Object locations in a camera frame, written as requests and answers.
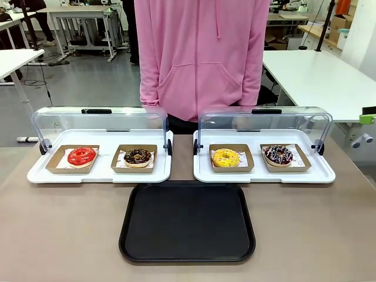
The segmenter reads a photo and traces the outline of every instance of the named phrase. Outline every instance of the hoodie drawstring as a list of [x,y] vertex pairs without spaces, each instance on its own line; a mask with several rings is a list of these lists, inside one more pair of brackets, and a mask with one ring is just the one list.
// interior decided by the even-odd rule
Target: hoodie drawstring
[[221,30],[220,30],[220,23],[221,23],[221,4],[220,0],[216,0],[216,21],[217,21],[217,38],[221,38]]

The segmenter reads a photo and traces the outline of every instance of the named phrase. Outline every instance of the black serving tray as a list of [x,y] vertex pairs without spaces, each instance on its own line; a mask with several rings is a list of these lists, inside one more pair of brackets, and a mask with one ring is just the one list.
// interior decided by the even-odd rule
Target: black serving tray
[[255,246],[242,189],[196,181],[137,185],[119,239],[140,263],[243,261]]

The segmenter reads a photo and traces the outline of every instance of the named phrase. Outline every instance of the hoodie zipper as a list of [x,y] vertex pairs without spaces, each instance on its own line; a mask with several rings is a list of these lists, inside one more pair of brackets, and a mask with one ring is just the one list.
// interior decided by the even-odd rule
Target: hoodie zipper
[[199,48],[199,16],[200,16],[200,0],[197,0],[196,9],[196,40],[194,42],[194,97],[196,98],[196,114],[199,116],[199,94],[198,94],[198,48]]

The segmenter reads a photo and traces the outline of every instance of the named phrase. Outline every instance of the pink hoodie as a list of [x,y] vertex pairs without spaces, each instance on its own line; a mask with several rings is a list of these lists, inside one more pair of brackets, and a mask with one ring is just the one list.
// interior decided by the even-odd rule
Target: pink hoodie
[[135,0],[140,99],[197,121],[208,107],[254,106],[269,0]]

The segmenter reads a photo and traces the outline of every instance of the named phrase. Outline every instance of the yellow glazed donut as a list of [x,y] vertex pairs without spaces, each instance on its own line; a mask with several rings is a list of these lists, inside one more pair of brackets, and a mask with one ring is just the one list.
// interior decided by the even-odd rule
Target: yellow glazed donut
[[236,167],[239,160],[239,155],[230,149],[216,150],[213,155],[213,162],[218,167]]

